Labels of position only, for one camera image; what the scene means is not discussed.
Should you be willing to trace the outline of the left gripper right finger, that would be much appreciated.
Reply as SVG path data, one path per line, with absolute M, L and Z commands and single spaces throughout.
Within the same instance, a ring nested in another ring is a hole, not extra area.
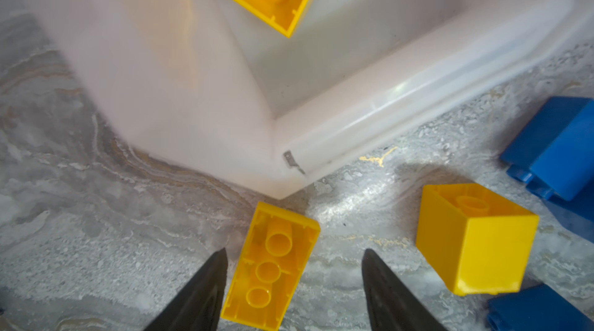
M 361 269 L 371 329 L 445 329 L 374 250 L 364 252 Z

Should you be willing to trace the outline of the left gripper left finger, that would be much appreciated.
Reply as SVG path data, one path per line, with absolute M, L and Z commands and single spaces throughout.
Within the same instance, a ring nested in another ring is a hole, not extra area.
M 217 329 L 227 284 L 227 268 L 227 251 L 223 248 L 213 253 L 145 331 Z

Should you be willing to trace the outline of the white bin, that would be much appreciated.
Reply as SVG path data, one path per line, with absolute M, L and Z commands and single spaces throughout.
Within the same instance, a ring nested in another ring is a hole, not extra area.
M 26 0 L 126 141 L 275 199 L 593 32 L 593 0 Z

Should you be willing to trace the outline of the blue long lego brick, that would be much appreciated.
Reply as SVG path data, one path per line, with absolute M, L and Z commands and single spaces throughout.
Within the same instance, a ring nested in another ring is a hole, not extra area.
M 543 201 L 557 221 L 572 233 L 593 241 L 593 187 L 572 200 L 551 196 Z M 546 284 L 488 302 L 492 330 L 592 330 L 593 321 Z

